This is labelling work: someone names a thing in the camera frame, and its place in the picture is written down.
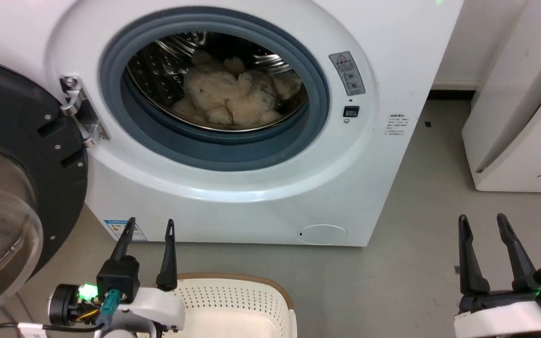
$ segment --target metal hinge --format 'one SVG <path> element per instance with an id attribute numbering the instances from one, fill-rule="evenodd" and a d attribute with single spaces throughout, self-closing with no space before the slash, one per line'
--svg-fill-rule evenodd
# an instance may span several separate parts
<path id="1" fill-rule="evenodd" d="M 80 79 L 76 76 L 62 76 L 60 84 L 68 100 L 66 105 L 60 106 L 60 110 L 77 123 L 83 145 L 89 148 L 100 139 L 109 139 L 85 95 Z"/>

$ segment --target plush toy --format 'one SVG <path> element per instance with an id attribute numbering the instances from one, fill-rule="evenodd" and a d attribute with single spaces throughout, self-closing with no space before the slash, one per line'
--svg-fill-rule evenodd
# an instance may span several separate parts
<path id="1" fill-rule="evenodd" d="M 275 109 L 301 88 L 302 81 L 289 71 L 270 77 L 245 71 L 239 58 L 219 62 L 204 51 L 195 51 L 193 67 L 185 75 L 185 97 L 172 110 L 197 122 L 253 128 L 281 118 Z"/>

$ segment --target floor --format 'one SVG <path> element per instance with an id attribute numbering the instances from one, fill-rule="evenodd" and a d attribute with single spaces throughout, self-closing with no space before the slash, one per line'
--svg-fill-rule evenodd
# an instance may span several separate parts
<path id="1" fill-rule="evenodd" d="M 236 272 L 281 283 L 294 300 L 301 338 L 452 338 L 460 299 L 453 267 L 460 214 L 471 221 L 477 259 L 492 289 L 509 289 L 512 280 L 498 212 L 508 215 L 541 267 L 541 194 L 474 190 L 460 136 L 469 110 L 468 102 L 425 105 L 367 248 L 179 244 L 179 271 Z M 48 323 L 47 299 L 59 283 L 93 283 L 114 244 L 85 208 L 60 252 L 21 290 L 36 320 Z M 156 243 L 129 246 L 141 262 L 142 285 L 154 283 L 163 249 Z M 6 308 L 28 320 L 16 298 Z M 0 337 L 14 333 L 0 331 Z"/>

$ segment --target washing machine door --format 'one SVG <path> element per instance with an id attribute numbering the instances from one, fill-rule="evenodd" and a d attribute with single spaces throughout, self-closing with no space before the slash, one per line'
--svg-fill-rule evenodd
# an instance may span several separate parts
<path id="1" fill-rule="evenodd" d="M 0 66 L 0 304 L 60 248 L 81 212 L 81 131 L 60 103 Z"/>

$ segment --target laundry basket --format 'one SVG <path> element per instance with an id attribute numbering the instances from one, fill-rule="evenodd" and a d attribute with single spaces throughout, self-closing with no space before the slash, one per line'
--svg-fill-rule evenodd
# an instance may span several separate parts
<path id="1" fill-rule="evenodd" d="M 239 274 L 178 275 L 185 329 L 166 338 L 296 338 L 292 300 L 278 283 Z"/>

